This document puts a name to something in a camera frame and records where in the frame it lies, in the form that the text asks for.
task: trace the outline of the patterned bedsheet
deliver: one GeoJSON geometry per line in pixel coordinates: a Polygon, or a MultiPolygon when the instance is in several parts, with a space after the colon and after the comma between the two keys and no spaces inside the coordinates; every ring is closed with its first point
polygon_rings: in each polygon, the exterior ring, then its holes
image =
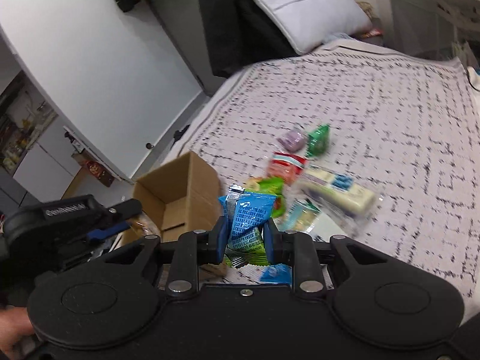
{"type": "MultiPolygon", "coordinates": [[[[276,138],[295,123],[307,131],[329,123],[331,147],[318,163],[385,195],[357,240],[445,278],[468,304],[480,250],[480,137],[457,59],[425,61],[337,40],[254,64],[230,85],[167,160],[193,150],[227,188],[262,176],[276,138]]],[[[232,269],[226,280],[255,282],[253,270],[232,269]]]]}

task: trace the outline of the black jacket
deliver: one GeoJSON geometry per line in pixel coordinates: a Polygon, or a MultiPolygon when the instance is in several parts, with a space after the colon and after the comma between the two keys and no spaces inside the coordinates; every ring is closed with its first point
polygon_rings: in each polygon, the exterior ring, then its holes
{"type": "Polygon", "coordinates": [[[297,55],[253,0],[199,0],[215,76],[230,77],[254,62],[297,55]]]}

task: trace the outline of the hand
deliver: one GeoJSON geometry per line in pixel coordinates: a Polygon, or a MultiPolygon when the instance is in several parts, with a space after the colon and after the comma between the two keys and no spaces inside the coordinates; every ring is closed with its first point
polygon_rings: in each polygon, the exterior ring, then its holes
{"type": "Polygon", "coordinates": [[[22,337],[34,334],[32,323],[28,319],[27,309],[14,307],[0,311],[0,350],[9,359],[15,359],[14,345],[22,337]]]}

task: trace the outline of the cardboard box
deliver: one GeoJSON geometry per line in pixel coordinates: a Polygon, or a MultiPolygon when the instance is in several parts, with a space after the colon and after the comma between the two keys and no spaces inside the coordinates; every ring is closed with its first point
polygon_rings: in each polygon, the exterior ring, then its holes
{"type": "Polygon", "coordinates": [[[210,231],[221,215],[217,172],[192,151],[140,177],[133,198],[157,225],[162,242],[188,231],[210,231]]]}

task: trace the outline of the purple snack package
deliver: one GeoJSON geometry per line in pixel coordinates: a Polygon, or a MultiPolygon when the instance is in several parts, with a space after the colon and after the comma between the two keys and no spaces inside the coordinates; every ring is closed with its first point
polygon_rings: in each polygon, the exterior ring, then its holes
{"type": "Polygon", "coordinates": [[[279,141],[286,150],[294,153],[305,146],[307,138],[305,135],[303,135],[303,132],[298,127],[294,127],[285,135],[277,138],[277,141],[279,141]]]}

